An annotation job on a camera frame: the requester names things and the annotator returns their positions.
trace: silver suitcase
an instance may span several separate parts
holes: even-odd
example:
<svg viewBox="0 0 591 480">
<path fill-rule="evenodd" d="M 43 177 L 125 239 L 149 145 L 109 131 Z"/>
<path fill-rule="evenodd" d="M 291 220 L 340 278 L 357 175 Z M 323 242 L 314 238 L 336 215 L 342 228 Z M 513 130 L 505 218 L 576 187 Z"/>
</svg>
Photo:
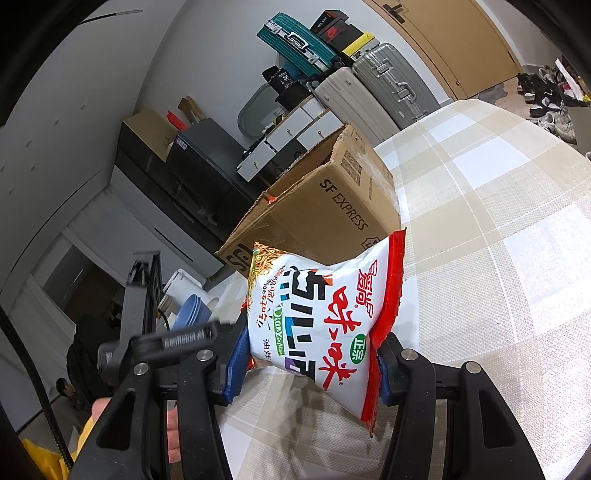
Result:
<svg viewBox="0 0 591 480">
<path fill-rule="evenodd" d="M 400 128 L 439 108 L 439 103 L 408 61 L 383 43 L 353 63 L 353 71 Z"/>
<path fill-rule="evenodd" d="M 388 112 L 351 69 L 337 70 L 314 93 L 339 120 L 353 125 L 373 147 L 400 132 Z"/>
</svg>

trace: noodle bag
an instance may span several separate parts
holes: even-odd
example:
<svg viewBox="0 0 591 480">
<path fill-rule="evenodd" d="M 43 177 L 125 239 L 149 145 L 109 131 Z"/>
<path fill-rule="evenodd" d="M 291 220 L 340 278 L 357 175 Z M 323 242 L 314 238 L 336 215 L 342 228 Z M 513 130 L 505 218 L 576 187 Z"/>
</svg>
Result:
<svg viewBox="0 0 591 480">
<path fill-rule="evenodd" d="M 394 232 L 329 267 L 260 243 L 252 254 L 251 353 L 309 377 L 370 432 L 381 382 L 376 352 L 398 314 L 404 240 Z"/>
</svg>

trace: human hand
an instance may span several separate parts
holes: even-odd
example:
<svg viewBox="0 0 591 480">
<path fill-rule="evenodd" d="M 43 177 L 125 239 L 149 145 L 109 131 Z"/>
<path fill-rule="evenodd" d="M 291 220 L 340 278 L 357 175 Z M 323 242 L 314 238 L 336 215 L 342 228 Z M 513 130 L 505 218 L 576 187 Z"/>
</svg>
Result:
<svg viewBox="0 0 591 480">
<path fill-rule="evenodd" d="M 109 403 L 110 398 L 99 398 L 92 404 L 92 420 L 99 419 L 101 413 Z M 181 459 L 180 442 L 178 440 L 178 409 L 174 407 L 166 412 L 166 429 L 168 436 L 168 462 L 175 463 Z"/>
</svg>

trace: wooden door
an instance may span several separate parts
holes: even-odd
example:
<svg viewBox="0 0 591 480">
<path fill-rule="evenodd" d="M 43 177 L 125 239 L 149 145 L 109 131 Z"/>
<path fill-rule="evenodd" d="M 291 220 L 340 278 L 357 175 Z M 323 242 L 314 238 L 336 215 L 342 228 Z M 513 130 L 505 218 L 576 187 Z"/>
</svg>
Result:
<svg viewBox="0 0 591 480">
<path fill-rule="evenodd" d="M 472 0 L 369 0 L 432 62 L 457 98 L 469 98 L 521 69 L 492 21 Z"/>
</svg>

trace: plaid tablecloth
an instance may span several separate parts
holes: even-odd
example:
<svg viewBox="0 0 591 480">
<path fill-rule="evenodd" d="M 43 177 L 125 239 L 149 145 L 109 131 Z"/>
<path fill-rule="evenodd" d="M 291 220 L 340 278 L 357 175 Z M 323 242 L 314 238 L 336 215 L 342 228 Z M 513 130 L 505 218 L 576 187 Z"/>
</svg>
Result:
<svg viewBox="0 0 591 480">
<path fill-rule="evenodd" d="M 478 361 L 548 480 L 591 443 L 591 162 L 512 113 L 455 102 L 380 145 L 407 230 L 394 330 L 433 362 Z M 219 412 L 238 479 L 378 478 L 395 408 L 375 436 L 306 378 L 250 373 Z M 431 477 L 441 477 L 438 405 Z"/>
</svg>

